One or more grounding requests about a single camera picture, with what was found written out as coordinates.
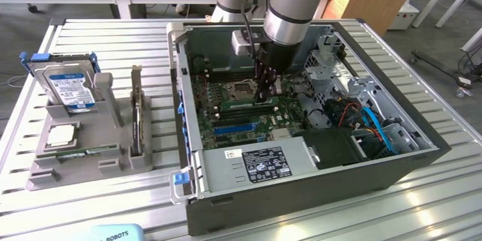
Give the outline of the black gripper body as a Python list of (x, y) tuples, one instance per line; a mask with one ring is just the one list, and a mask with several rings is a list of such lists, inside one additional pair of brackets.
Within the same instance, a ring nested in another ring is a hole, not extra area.
[(275, 42), (260, 44), (256, 53), (256, 69), (274, 69), (276, 73), (284, 73), (291, 67), (300, 43), (295, 45), (280, 45)]

